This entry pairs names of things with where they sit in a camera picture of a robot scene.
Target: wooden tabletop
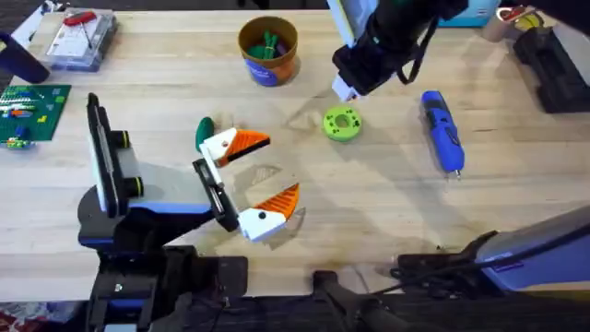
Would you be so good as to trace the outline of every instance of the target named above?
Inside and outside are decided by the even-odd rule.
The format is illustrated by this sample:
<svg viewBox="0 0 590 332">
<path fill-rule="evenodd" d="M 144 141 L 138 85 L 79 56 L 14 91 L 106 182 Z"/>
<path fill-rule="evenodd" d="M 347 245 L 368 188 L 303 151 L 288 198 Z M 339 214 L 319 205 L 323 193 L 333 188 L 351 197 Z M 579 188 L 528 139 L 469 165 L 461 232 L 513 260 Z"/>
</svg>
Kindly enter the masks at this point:
<svg viewBox="0 0 590 332">
<path fill-rule="evenodd" d="M 263 14 L 299 32 L 298 74 L 279 88 L 249 78 L 237 45 L 240 27 Z M 246 255 L 251 295 L 307 293 L 320 268 L 338 270 L 355 291 L 376 290 L 392 283 L 377 267 L 396 255 L 458 250 L 481 233 L 514 230 L 590 197 L 590 114 L 543 113 L 506 46 L 477 30 L 438 30 L 414 84 L 391 79 L 355 101 L 362 133 L 342 144 L 321 130 L 323 113 L 337 104 L 331 57 L 341 40 L 329 12 L 116 15 L 120 28 L 99 73 L 53 72 L 46 82 L 73 85 L 53 141 L 0 149 L 0 302 L 89 296 L 98 258 L 78 244 L 76 214 L 93 185 L 89 92 L 114 129 L 129 130 L 137 157 L 171 181 L 196 176 L 195 129 L 204 116 L 272 137 L 222 175 L 250 204 L 299 182 L 288 229 L 249 243 L 214 221 L 175 241 L 205 255 Z M 33 53 L 44 52 L 61 20 L 45 16 Z M 459 128 L 460 182 L 446 180 L 432 154 L 419 110 L 427 89 L 442 92 Z"/>
</svg>

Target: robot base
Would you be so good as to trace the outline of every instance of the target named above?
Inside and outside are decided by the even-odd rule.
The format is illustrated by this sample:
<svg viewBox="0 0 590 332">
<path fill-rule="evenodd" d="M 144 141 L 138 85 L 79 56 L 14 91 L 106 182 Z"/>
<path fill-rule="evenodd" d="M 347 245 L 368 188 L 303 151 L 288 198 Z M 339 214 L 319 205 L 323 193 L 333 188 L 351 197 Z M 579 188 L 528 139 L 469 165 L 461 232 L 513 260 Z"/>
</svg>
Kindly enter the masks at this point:
<svg viewBox="0 0 590 332">
<path fill-rule="evenodd" d="M 108 218 L 93 187 L 79 203 L 78 220 L 80 243 L 95 249 L 100 259 L 87 331 L 120 324 L 148 331 L 153 321 L 174 312 L 185 293 L 221 301 L 246 292 L 246 257 L 202 257 L 192 245 L 163 245 L 198 228 L 209 216 L 132 207 L 124 217 Z"/>
</svg>

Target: black cable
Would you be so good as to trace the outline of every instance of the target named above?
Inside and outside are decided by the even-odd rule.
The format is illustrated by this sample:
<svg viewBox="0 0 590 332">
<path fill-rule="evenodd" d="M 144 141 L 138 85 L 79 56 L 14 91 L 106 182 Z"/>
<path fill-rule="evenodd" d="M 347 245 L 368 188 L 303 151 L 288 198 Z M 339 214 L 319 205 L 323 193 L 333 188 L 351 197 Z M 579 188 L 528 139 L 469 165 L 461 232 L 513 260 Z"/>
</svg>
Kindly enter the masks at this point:
<svg viewBox="0 0 590 332">
<path fill-rule="evenodd" d="M 530 249 L 526 249 L 518 254 L 511 255 L 509 257 L 494 259 L 494 260 L 491 260 L 488 262 L 469 263 L 469 264 L 464 264 L 462 266 L 442 268 L 439 270 L 425 273 L 421 276 L 417 276 L 411 280 L 407 280 L 405 282 L 400 282 L 395 286 L 388 287 L 383 290 L 374 291 L 372 294 L 373 295 L 381 295 L 381 294 L 387 293 L 388 291 L 399 290 L 402 287 L 405 287 L 406 285 L 420 283 L 424 279 L 428 279 L 428 278 L 432 278 L 432 277 L 439 277 L 441 275 L 446 275 L 446 274 L 453 273 L 453 272 L 468 271 L 468 270 L 481 269 L 481 268 L 486 268 L 486 267 L 506 266 L 506 265 L 513 264 L 518 261 L 536 256 L 536 255 L 543 254 L 549 250 L 553 250 L 557 247 L 560 247 L 560 246 L 565 245 L 567 243 L 571 243 L 575 240 L 578 240 L 588 234 L 590 234 L 590 223 L 588 223 L 576 230 L 565 233 L 562 236 L 559 236 L 549 242 L 540 244 L 540 245 L 530 248 Z"/>
<path fill-rule="evenodd" d="M 436 17 L 431 21 L 431 24 L 429 25 L 428 30 L 426 31 L 426 35 L 420 43 L 420 46 L 416 54 L 416 58 L 414 59 L 414 64 L 412 65 L 412 69 L 409 72 L 409 77 L 406 77 L 406 74 L 404 74 L 404 71 L 402 69 L 405 64 L 402 64 L 399 68 L 397 68 L 397 77 L 403 84 L 408 85 L 412 83 L 418 76 L 418 72 L 420 71 L 420 67 L 422 66 L 422 60 L 424 60 L 424 55 L 426 54 L 426 48 L 428 47 L 428 44 L 431 42 L 432 36 L 434 36 L 434 32 L 436 31 L 438 26 L 439 18 Z"/>
<path fill-rule="evenodd" d="M 213 324 L 211 325 L 211 328 L 209 328 L 209 332 L 213 332 L 215 330 L 215 327 L 218 325 L 219 317 L 221 316 L 221 313 L 223 313 L 223 309 L 225 309 L 226 306 L 227 306 L 227 304 L 223 303 L 223 305 L 221 306 L 221 309 L 219 309 L 218 313 L 215 315 L 215 319 L 213 320 Z"/>
</svg>

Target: orange plastic part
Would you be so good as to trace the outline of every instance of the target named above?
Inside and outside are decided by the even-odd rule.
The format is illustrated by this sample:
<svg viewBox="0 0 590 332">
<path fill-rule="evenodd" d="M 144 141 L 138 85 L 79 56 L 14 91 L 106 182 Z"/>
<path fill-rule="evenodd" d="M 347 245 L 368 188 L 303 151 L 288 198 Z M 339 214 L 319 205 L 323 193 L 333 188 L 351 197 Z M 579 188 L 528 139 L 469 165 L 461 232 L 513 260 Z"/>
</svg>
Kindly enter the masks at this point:
<svg viewBox="0 0 590 332">
<path fill-rule="evenodd" d="M 299 184 L 294 184 L 266 201 L 260 203 L 255 208 L 260 208 L 265 211 L 278 212 L 289 219 L 295 211 L 295 207 L 299 202 Z"/>
<path fill-rule="evenodd" d="M 269 135 L 258 133 L 253 130 L 238 130 L 236 137 L 233 138 L 230 143 L 230 148 L 228 148 L 225 155 L 219 158 L 216 163 L 218 167 L 223 167 L 229 164 L 230 161 L 239 158 L 242 151 L 263 143 L 265 143 L 264 145 L 270 143 Z"/>
</svg>

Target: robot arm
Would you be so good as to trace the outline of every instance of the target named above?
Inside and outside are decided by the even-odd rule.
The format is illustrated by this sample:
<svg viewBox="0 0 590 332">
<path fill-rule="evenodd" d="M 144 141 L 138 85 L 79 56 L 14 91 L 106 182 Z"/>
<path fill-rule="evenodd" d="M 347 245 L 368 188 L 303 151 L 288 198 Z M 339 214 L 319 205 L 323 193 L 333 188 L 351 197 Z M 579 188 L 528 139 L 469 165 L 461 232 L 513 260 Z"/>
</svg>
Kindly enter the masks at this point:
<svg viewBox="0 0 590 332">
<path fill-rule="evenodd" d="M 360 0 L 357 2 L 357 5 L 363 7 Z M 590 35 L 590 23 L 584 17 L 584 13 L 590 10 L 590 3 L 582 4 L 573 0 L 568 2 L 572 5 L 551 0 L 518 1 L 524 6 L 543 10 Z M 369 94 L 394 74 L 397 74 L 402 83 L 411 83 L 419 72 L 426 47 L 439 19 L 451 19 L 467 7 L 467 0 L 380 1 L 367 19 L 364 31 L 357 33 L 360 36 L 356 40 L 353 40 L 354 37 L 346 38 L 348 45 L 335 51 L 332 61 L 338 68 L 338 74 L 332 89 L 342 101 L 349 101 Z M 342 19 L 335 19 L 342 29 Z M 428 31 L 418 45 L 417 41 L 424 30 Z M 401 69 L 412 60 L 414 65 L 406 77 Z"/>
</svg>

